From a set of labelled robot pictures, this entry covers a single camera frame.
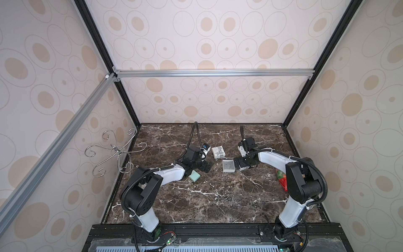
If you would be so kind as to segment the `mint green box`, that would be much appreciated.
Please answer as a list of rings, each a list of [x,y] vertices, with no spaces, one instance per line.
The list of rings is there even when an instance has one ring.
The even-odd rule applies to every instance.
[[[192,173],[188,177],[191,179],[192,182],[195,183],[201,177],[201,175],[198,172],[196,172],[195,170],[193,170]]]

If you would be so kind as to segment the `white lift-off box base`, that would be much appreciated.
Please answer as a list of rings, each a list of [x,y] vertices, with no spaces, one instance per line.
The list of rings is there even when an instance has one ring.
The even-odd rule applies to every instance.
[[[234,160],[231,159],[222,160],[222,171],[224,173],[234,173],[236,171]]]

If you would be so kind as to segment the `white gift box grey bow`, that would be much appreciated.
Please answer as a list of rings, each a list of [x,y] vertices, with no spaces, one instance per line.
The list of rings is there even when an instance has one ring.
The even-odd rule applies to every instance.
[[[214,156],[214,159],[222,159],[226,156],[226,153],[224,151],[224,148],[222,146],[219,147],[212,147],[212,154]]]

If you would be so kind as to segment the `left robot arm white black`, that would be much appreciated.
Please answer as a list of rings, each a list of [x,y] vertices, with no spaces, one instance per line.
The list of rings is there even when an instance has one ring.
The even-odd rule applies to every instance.
[[[189,177],[196,169],[208,173],[213,166],[205,160],[210,150],[206,143],[201,147],[189,146],[174,164],[154,169],[137,168],[122,189],[120,200],[123,210],[134,219],[136,225],[153,233],[160,223],[153,210],[160,188]]]

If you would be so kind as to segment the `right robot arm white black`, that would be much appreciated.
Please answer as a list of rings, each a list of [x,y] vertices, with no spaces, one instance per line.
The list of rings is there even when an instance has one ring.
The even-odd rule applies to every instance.
[[[324,175],[308,158],[286,155],[273,148],[258,146],[252,137],[243,137],[238,144],[241,156],[234,159],[239,170],[260,163],[268,164],[285,174],[289,197],[275,220],[273,232],[280,240],[288,239],[312,206],[322,203],[328,194]]]

